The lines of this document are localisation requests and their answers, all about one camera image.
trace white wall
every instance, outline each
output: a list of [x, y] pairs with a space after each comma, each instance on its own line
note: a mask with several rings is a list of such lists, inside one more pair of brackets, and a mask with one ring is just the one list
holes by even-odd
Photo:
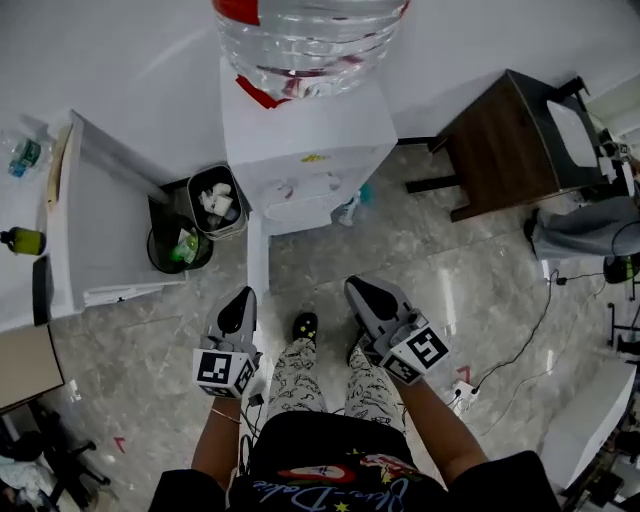
[[[207, 0], [4, 0], [0, 126], [72, 107], [167, 169], [224, 159]], [[640, 69], [626, 0], [413, 0], [378, 71], [401, 137], [431, 136], [511, 67], [602, 92]]]

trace plastic water bottle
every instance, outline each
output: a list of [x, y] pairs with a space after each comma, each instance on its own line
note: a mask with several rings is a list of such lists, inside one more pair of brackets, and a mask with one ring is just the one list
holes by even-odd
[[212, 0], [231, 65], [272, 98], [330, 96], [384, 58], [410, 0]]
[[21, 178], [29, 169], [45, 170], [51, 163], [51, 144], [40, 143], [17, 130], [0, 131], [0, 153], [9, 174]]

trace black shirt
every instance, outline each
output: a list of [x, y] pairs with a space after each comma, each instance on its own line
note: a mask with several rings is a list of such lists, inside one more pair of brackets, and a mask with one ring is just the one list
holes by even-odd
[[[445, 491], [413, 467], [404, 435], [371, 421], [317, 412], [279, 414], [263, 427], [250, 473], [229, 491], [232, 511], [559, 511], [538, 456], [524, 452], [460, 475]], [[151, 511], [226, 507], [194, 470], [162, 475]]]

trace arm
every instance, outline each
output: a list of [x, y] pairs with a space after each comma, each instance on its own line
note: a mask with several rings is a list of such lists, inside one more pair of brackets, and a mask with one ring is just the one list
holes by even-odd
[[407, 386], [394, 380], [429, 455], [450, 485], [467, 469], [487, 462], [480, 445], [454, 412], [423, 380]]
[[[240, 421], [240, 400], [216, 398], [212, 409]], [[231, 472], [238, 466], [240, 424], [213, 412], [202, 431], [191, 469], [211, 476], [225, 491]]]

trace yellow sticker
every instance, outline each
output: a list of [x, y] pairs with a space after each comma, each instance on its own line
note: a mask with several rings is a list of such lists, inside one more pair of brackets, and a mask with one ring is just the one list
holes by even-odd
[[329, 160], [329, 158], [331, 158], [330, 156], [322, 156], [322, 155], [309, 155], [305, 158], [303, 158], [302, 160], [300, 160], [301, 162], [304, 162], [305, 164], [308, 163], [312, 163], [312, 162], [322, 162], [323, 160]]

